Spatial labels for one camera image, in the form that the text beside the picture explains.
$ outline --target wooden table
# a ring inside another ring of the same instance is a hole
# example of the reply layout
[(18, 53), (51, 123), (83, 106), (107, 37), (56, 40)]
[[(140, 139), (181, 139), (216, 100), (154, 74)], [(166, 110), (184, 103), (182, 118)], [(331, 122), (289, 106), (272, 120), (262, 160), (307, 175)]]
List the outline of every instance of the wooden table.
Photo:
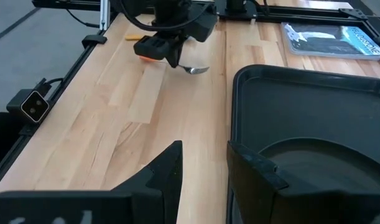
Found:
[[(272, 5), (349, 7), (347, 3), (271, 1)], [(141, 16), (148, 22), (151, 16)], [(188, 41), (182, 65), (209, 65), (202, 75), (134, 54), (125, 34), (145, 34), (122, 15), (111, 24), (36, 134), (0, 182), (5, 190), (112, 189), (174, 140), (183, 141), (178, 223), (224, 223), (226, 142), (233, 77), (250, 64), (380, 78), (380, 62), (289, 53), (279, 24), (219, 22), (205, 43)]]

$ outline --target black tray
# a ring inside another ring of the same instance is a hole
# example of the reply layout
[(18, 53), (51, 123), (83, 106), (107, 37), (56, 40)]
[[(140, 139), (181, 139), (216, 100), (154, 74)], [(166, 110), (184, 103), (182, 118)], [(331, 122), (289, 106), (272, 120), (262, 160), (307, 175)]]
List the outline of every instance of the black tray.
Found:
[[(234, 78), (231, 122), (231, 141), (310, 184), (301, 190), (380, 190), (379, 79), (250, 65)], [(227, 208), (242, 223), (230, 186)]]

